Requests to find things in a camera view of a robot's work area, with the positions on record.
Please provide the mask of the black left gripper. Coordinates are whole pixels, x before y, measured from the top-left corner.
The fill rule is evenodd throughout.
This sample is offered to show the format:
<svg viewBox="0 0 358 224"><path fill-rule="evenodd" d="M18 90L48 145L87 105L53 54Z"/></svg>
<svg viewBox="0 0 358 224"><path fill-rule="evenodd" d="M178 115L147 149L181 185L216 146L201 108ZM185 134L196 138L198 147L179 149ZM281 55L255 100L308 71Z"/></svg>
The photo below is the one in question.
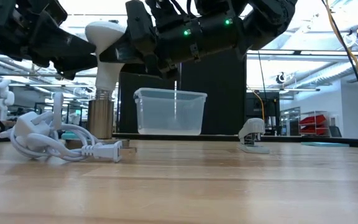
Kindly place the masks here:
<svg viewBox="0 0 358 224"><path fill-rule="evenodd" d="M38 66L53 62L57 73L73 80L83 70L97 67L96 47L63 30L67 12L59 2L16 2L12 16L20 40L20 56Z"/></svg>

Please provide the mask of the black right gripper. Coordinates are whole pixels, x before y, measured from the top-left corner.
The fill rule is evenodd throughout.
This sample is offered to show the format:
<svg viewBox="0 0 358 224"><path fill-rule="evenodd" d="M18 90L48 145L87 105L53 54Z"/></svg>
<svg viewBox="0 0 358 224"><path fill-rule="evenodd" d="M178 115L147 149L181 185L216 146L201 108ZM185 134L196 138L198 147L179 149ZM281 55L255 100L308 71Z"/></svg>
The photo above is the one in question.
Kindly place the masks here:
<svg viewBox="0 0 358 224"><path fill-rule="evenodd" d="M175 78L179 63L200 58L200 21L177 1L128 1L126 11L126 41L102 51L101 62L139 65L146 75Z"/></svg>

